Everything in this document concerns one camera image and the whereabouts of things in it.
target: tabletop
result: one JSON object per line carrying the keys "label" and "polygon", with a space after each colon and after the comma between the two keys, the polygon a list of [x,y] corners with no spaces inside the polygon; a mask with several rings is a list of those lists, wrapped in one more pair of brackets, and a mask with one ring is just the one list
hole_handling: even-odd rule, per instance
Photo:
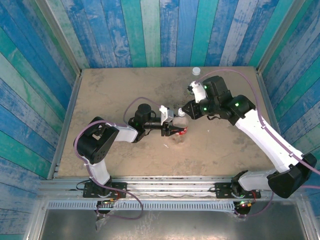
{"label": "tabletop", "polygon": [[[137,97],[150,98],[177,114],[179,107],[193,99],[187,86],[204,74],[220,69],[222,67],[201,67],[199,76],[192,75],[192,67],[85,69],[58,176],[89,175],[83,162],[74,154],[73,142],[94,117],[123,123],[125,109]],[[255,69],[230,69],[240,71],[250,79],[258,93],[262,115],[270,122]],[[245,95],[256,104],[249,85],[239,74],[218,72],[212,76],[216,75],[224,78],[233,96]],[[139,100],[127,112],[126,120],[134,116],[142,103],[150,104],[152,110],[160,114],[155,105]],[[209,121],[206,117],[189,118],[183,143],[174,144],[170,137],[161,137],[157,130],[138,143],[114,142],[105,162],[111,176],[221,176],[273,167],[264,152],[237,127],[227,120]]]}

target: bottle cap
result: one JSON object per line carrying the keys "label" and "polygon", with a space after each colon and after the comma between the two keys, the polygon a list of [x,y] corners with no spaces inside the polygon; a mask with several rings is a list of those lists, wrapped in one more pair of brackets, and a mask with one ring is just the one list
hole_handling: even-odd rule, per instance
{"label": "bottle cap", "polygon": [[198,76],[200,74],[200,71],[200,68],[196,66],[192,69],[192,74]]}
{"label": "bottle cap", "polygon": [[186,113],[184,111],[182,111],[181,107],[178,110],[178,115],[179,115],[179,117],[184,117],[186,115]]}

